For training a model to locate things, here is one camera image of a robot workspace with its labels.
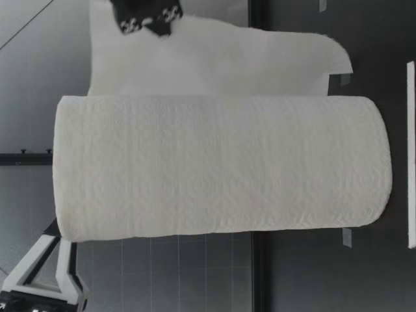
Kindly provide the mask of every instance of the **black patterned object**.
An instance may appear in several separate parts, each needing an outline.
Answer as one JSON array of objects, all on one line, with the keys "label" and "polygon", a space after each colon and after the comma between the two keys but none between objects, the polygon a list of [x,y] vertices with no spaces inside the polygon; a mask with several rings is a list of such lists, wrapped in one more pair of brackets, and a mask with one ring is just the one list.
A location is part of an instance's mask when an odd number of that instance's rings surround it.
[{"label": "black patterned object", "polygon": [[171,22],[183,16],[179,0],[111,0],[116,22],[124,34],[148,28],[158,36],[172,33]]}]

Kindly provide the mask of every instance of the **black metal frame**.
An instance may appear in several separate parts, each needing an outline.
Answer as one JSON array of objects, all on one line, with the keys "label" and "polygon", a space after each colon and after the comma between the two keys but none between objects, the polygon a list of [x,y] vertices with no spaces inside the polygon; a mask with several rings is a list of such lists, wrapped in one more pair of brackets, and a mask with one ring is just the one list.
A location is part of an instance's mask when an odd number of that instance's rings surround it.
[{"label": "black metal frame", "polygon": [[51,166],[52,152],[26,154],[0,154],[0,166]]},{"label": "black metal frame", "polygon": [[[270,30],[271,0],[248,0],[249,26]],[[270,232],[252,232],[252,312],[271,311]]]}]

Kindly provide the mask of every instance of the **gray tiled wall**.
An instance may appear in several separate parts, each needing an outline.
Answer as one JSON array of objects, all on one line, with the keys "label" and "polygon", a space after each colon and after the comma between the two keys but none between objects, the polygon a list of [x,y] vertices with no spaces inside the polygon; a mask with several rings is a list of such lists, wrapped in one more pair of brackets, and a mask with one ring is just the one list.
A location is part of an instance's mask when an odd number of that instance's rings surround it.
[{"label": "gray tiled wall", "polygon": [[88,311],[251,311],[250,234],[88,242]]},{"label": "gray tiled wall", "polygon": [[[10,272],[55,217],[51,169],[0,168],[0,176],[0,267]],[[86,242],[78,259],[87,312],[251,311],[249,233]],[[39,282],[56,284],[56,261]]]},{"label": "gray tiled wall", "polygon": [[[45,0],[0,0],[0,44]],[[247,1],[183,0],[188,14],[247,24]],[[55,0],[0,51],[0,152],[52,146],[63,95],[85,95],[90,79],[88,1]],[[0,167],[0,267],[10,272],[54,218],[50,167]],[[38,281],[54,282],[56,255]],[[251,309],[247,234],[89,242],[79,270],[88,311]],[[4,274],[0,272],[0,283]]]}]

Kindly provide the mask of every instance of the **paper towel sheet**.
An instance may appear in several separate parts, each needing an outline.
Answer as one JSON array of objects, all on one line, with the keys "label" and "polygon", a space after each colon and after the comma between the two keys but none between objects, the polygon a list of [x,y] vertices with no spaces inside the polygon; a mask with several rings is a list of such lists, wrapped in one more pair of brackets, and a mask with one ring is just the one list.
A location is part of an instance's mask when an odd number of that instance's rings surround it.
[{"label": "paper towel sheet", "polygon": [[346,51],[319,34],[266,32],[185,16],[170,37],[124,36],[109,1],[90,0],[91,96],[328,94],[331,73],[350,73]]},{"label": "paper towel sheet", "polygon": [[382,213],[391,160],[362,97],[64,97],[53,182],[71,241],[348,228]]}]

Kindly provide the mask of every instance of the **grid pattern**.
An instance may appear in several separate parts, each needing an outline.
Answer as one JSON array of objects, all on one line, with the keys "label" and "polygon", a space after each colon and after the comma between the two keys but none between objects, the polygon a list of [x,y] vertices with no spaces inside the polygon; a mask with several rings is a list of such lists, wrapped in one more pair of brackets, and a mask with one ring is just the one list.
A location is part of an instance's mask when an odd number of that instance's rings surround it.
[{"label": "grid pattern", "polygon": [[88,242],[79,270],[91,311],[249,312],[249,233]]}]

